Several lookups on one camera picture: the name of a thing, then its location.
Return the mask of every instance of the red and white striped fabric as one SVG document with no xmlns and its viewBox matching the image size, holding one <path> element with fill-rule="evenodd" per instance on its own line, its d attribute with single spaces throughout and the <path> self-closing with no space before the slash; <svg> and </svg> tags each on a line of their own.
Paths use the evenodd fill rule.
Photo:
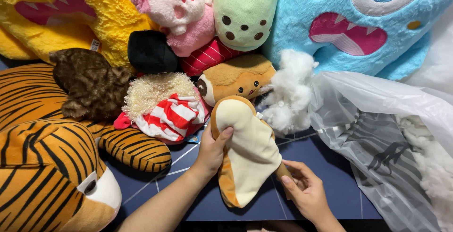
<svg viewBox="0 0 453 232">
<path fill-rule="evenodd" d="M 150 114 L 141 115 L 135 121 L 138 128 L 151 137 L 182 141 L 193 134 L 205 121 L 205 110 L 195 97 L 178 97 L 173 94 L 161 101 Z"/>
<path fill-rule="evenodd" d="M 206 69 L 244 53 L 246 52 L 226 47 L 218 37 L 215 37 L 207 45 L 192 52 L 189 57 L 179 58 L 179 63 L 188 76 L 199 76 Z"/>
</svg>

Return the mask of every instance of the green boba tea plush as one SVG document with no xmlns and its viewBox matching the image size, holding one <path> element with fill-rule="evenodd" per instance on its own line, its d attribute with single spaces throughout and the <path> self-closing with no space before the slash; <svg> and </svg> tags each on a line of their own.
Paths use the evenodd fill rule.
<svg viewBox="0 0 453 232">
<path fill-rule="evenodd" d="M 251 51 L 269 37 L 277 0 L 214 0 L 217 34 L 227 47 Z"/>
</svg>

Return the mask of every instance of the left hand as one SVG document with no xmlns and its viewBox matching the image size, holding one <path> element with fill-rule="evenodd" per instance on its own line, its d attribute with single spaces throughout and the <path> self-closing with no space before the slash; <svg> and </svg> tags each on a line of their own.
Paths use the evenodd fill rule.
<svg viewBox="0 0 453 232">
<path fill-rule="evenodd" d="M 227 141 L 233 135 L 233 128 L 228 127 L 217 140 L 212 137 L 211 122 L 207 124 L 207 127 L 201 135 L 200 150 L 198 151 L 198 157 L 193 164 L 193 167 L 199 168 L 201 173 L 207 173 L 206 175 L 212 178 L 218 171 L 223 161 L 223 147 Z"/>
</svg>

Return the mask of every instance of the brown curly fur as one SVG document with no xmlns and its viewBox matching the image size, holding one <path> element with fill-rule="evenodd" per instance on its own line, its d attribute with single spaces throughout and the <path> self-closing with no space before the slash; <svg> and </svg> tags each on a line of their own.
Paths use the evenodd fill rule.
<svg viewBox="0 0 453 232">
<path fill-rule="evenodd" d="M 62 105 L 67 117 L 113 121 L 122 112 L 132 73 L 111 67 L 98 52 L 71 48 L 51 52 L 55 82 L 68 93 Z"/>
</svg>

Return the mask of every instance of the yellow dot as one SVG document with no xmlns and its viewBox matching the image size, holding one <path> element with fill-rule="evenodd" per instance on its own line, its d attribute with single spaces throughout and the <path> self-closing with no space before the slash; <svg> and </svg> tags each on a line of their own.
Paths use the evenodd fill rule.
<svg viewBox="0 0 453 232">
<path fill-rule="evenodd" d="M 422 23 L 420 21 L 413 21 L 409 24 L 407 24 L 407 28 L 410 30 L 417 29 Z"/>
</svg>

